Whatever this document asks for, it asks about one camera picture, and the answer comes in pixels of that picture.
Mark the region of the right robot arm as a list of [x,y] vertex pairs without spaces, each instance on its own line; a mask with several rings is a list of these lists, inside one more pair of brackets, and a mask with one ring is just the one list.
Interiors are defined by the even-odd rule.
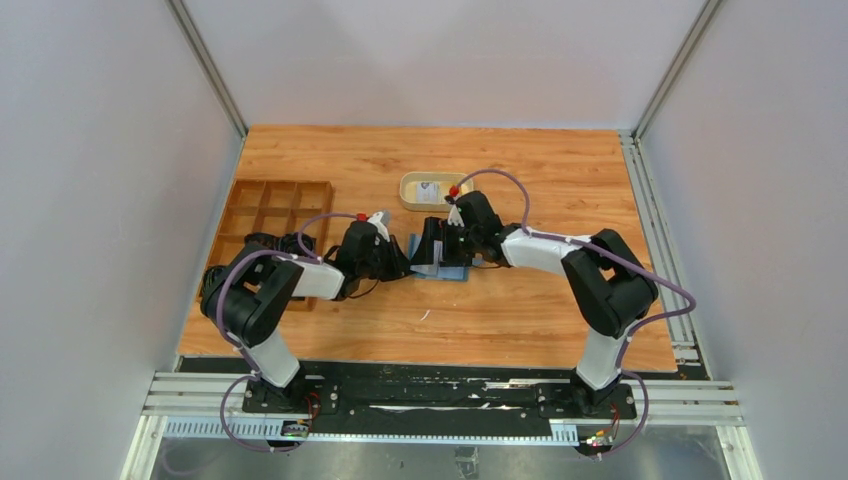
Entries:
[[589,327],[575,369],[578,383],[571,403],[584,417],[596,417],[611,403],[609,387],[620,380],[619,353],[629,328],[643,319],[658,298],[655,281],[640,273],[641,263],[623,238],[603,229],[589,236],[560,236],[505,224],[487,197],[460,196],[448,217],[428,217],[410,250],[412,267],[469,267],[476,258],[504,268],[548,272],[567,280]]

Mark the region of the blue card holder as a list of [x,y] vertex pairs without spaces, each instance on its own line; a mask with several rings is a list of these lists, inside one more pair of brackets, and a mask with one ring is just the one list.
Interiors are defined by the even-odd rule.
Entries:
[[[416,253],[420,242],[420,235],[410,234],[407,251],[408,256],[410,257],[410,261],[412,255]],[[471,268],[482,266],[483,261],[479,258],[475,258],[472,260],[472,265],[470,267],[442,267],[435,265],[425,265],[411,266],[410,268],[413,276],[419,279],[467,282]]]

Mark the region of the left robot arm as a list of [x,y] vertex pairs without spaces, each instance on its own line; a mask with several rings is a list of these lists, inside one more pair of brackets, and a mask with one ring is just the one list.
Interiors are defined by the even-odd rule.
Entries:
[[269,249],[247,242],[227,265],[209,266],[201,280],[200,308],[243,356],[254,378],[269,385],[268,400],[283,413],[298,411],[306,386],[295,379],[300,361],[278,332],[294,299],[344,301],[360,282],[390,282],[411,274],[397,238],[377,222],[355,220],[339,245],[312,258],[305,249]]

